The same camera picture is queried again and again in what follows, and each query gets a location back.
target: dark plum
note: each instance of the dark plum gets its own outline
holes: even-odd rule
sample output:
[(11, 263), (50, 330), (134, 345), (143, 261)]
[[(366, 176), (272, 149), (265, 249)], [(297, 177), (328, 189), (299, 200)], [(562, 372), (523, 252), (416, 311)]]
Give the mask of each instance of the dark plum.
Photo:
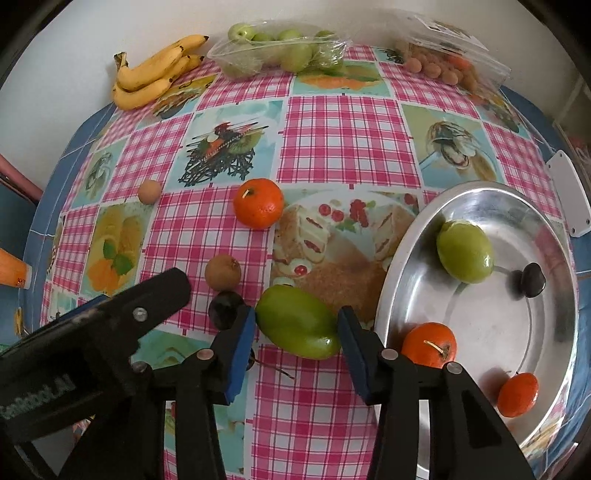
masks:
[(234, 325), (238, 307), (244, 299), (235, 291), (221, 291), (209, 304), (207, 315), (218, 330), (228, 330)]

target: printed food picture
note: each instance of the printed food picture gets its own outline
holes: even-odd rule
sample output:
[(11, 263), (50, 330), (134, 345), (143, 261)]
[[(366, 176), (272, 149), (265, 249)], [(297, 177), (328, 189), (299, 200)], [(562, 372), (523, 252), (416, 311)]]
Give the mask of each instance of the printed food picture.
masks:
[(526, 139), (530, 139), (527, 128), (521, 121), (519, 114), (505, 101), (498, 92), (485, 87), (479, 87), (475, 93), (468, 94), (483, 120), (507, 128)]
[(252, 101), (196, 114), (165, 190), (269, 176), (282, 100)]
[(113, 296), (134, 284), (151, 211), (140, 202), (100, 209), (82, 278), (83, 295)]
[(284, 189), (271, 285), (302, 288), (334, 313), (351, 305), (371, 327), (386, 272), (418, 214), (412, 193)]
[(143, 125), (172, 118), (175, 115), (189, 113), (195, 107), (197, 100), (212, 85), (217, 75), (208, 75), (191, 79), (171, 87), (160, 97), (142, 120)]
[(53, 242), (51, 245), (51, 255), (47, 265), (47, 278), (51, 278), (53, 275), (53, 267), (56, 264), (57, 250), (60, 248), (61, 234), (64, 231), (64, 223), (66, 222), (66, 216), (60, 215), (57, 221), (56, 233), (53, 236)]
[(74, 310), (76, 307), (77, 298), (75, 295), (54, 286), (51, 289), (47, 320), (49, 322), (58, 320), (60, 316)]
[(372, 62), (345, 61), (331, 69), (308, 67), (294, 80), (295, 95), (363, 93), (389, 97), (384, 79)]
[(72, 202), (72, 208), (100, 202), (124, 146), (125, 140), (120, 140), (92, 155), (76, 198)]
[[(132, 360), (144, 361), (152, 369), (170, 367), (182, 363), (189, 355), (201, 348), (208, 348), (210, 344), (211, 341), (152, 330), (141, 338), (139, 349)], [(244, 473), (244, 424), (248, 376), (247, 371), (242, 389), (232, 404), (213, 406), (224, 467), (228, 472), (239, 474)], [(176, 403), (167, 402), (164, 417), (164, 447), (170, 451), (176, 449), (175, 426)]]
[(471, 180), (504, 182), (480, 122), (405, 103), (402, 110), (427, 187), (448, 189)]

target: blue gripper pad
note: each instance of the blue gripper pad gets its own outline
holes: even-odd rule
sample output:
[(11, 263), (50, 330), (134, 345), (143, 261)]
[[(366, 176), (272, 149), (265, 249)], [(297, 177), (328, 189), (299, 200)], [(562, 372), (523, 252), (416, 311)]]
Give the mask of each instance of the blue gripper pad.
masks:
[(238, 339), (236, 349), (234, 350), (232, 363), (230, 364), (228, 388), (225, 393), (228, 403), (232, 403), (234, 398), (236, 398), (236, 395), (238, 395), (242, 389), (242, 383), (244, 382), (246, 366), (248, 365), (248, 358), (251, 354), (254, 337), (255, 310), (252, 307), (248, 307), (246, 320), (244, 321), (242, 332)]
[(343, 307), (339, 310), (336, 327), (355, 391), (367, 403), (371, 396), (369, 372), (361, 348), (358, 345), (358, 338), (363, 329), (352, 308)]
[(82, 312), (85, 312), (86, 310), (88, 310), (92, 307), (95, 307), (98, 304), (103, 303), (106, 300), (109, 300), (109, 297), (107, 295), (99, 295), (98, 297), (92, 299), (91, 301), (87, 301), (86, 303), (80, 305), (79, 307), (76, 307), (74, 310), (71, 310), (71, 311), (65, 313), (64, 315), (60, 315), (60, 317), (57, 319), (57, 321), (63, 322), (64, 320), (74, 318), (76, 315), (79, 315)]

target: packaged fruit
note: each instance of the packaged fruit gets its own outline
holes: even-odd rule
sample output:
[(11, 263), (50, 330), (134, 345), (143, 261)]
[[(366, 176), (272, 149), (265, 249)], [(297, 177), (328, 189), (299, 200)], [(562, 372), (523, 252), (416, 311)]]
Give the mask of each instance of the packaged fruit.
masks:
[(393, 23), (392, 49), (410, 73), (458, 85), (470, 93), (480, 88), (497, 91), (509, 77), (511, 69), (462, 28), (397, 9)]
[(230, 27), (207, 56), (232, 80), (255, 76), (263, 69), (298, 73), (306, 68), (340, 66), (349, 40), (330, 30), (295, 22), (263, 21)]

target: white bracket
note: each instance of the white bracket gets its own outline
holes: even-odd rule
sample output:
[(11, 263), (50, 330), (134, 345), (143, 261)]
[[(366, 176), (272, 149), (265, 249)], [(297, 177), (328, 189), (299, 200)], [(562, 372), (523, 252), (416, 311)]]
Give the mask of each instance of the white bracket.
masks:
[(569, 156), (558, 150), (546, 167), (558, 194), (569, 234), (582, 236), (591, 231), (589, 199)]

